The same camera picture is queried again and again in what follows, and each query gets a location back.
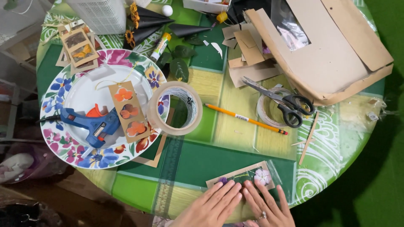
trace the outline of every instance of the pencil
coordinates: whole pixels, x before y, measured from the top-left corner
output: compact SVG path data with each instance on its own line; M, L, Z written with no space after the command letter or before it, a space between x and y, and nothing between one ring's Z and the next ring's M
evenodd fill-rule
M205 104L205 106L207 106L207 107L209 107L209 108L211 108L211 109L214 109L214 110L216 110L216 111L222 112L222 113L224 113L224 114L233 116L233 117L235 117L235 118L245 120L246 122L253 123L253 124L256 124L256 125L261 126L261 127L263 127L263 128L272 130L272 131L274 131L274 132L279 132L280 134L284 134L284 135L287 135L287 134L288 134L288 132L286 132L286 131L283 131L283 130L280 130L280 129L278 129L278 128L269 126L269 125L267 125L267 124L262 124L262 123L260 123L260 122L258 122L258 121L254 121L254 120L252 120L252 119L250 119L250 118L246 118L246 117L244 117L244 116L238 115L238 114L236 114L236 113L230 112L230 111L225 110L225 109L222 109L222 108L220 108L220 107L217 107L217 106L214 106L214 105L211 105L211 104Z

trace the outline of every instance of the dried sunflower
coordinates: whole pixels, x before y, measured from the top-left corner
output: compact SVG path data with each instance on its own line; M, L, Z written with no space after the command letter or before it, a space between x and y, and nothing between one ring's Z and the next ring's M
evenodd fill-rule
M128 44L132 47L135 48L135 40L133 38L133 32L131 32L130 30L126 30L125 32L125 38L126 41L128 42Z
M135 28L137 29L138 27L139 27L139 20L140 20L140 17L139 17L139 13L137 12L137 6L136 6L136 3L132 3L131 5L130 5L130 16L131 16L131 19L132 19L132 21L133 21L133 25L135 26Z

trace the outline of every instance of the black scissor handle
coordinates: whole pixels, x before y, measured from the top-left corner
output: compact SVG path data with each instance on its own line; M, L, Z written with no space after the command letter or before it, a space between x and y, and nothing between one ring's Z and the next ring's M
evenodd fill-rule
M289 107L283 104L279 104L278 109L282 111L283 120L287 126L291 128L298 128L302 125L303 119L296 111L289 109Z
M282 98L282 100L284 102L286 102L287 104L290 104L295 110L301 112L304 115L312 115L314 114L314 105L311 103L311 101L301 95L288 95ZM305 104L307 105L307 107L310 108L309 111L305 110L301 105Z

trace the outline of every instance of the floral plate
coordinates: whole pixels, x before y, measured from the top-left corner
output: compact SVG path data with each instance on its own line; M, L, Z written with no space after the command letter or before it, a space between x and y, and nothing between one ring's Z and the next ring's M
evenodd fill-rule
M159 68L147 57L130 50L107 49L99 54L96 69L70 75L70 65L53 80L42 97L41 119L60 114L61 108L73 108L85 115L98 104L104 112L114 107L108 86L120 82L129 74L136 96L146 114L147 103L153 92L166 79ZM158 112L166 121L170 96L160 98ZM77 167L104 169L124 164L143 153L155 141L159 133L152 129L151 135L134 143L127 143L122 127L113 135L105 137L105 145L94 149L87 157L81 155L89 147L86 141L88 130L65 124L61 121L41 122L41 131L49 148L63 161Z

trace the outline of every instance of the packing tape roll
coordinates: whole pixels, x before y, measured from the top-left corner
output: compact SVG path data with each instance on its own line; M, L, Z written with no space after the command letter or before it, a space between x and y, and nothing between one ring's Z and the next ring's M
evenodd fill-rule
M281 88L281 87L274 87L274 88L269 89L269 91L276 93L276 94L281 93L282 94L281 96L283 96L283 97L292 94L288 89ZM258 99L258 103L257 103L257 112L258 112L258 115L261 118L261 120L265 124L270 125L275 128L287 127L286 123L279 123L268 117L267 113L264 110L264 98L265 97L267 97L267 96L261 95L260 98Z
M185 124L181 128L174 128L167 125L158 113L158 102L164 95L179 97L187 106L188 115ZM153 93L147 104L147 120L150 125L159 128L164 133L181 136L192 132L202 119L202 101L197 92L188 84L180 81L171 81L160 85Z

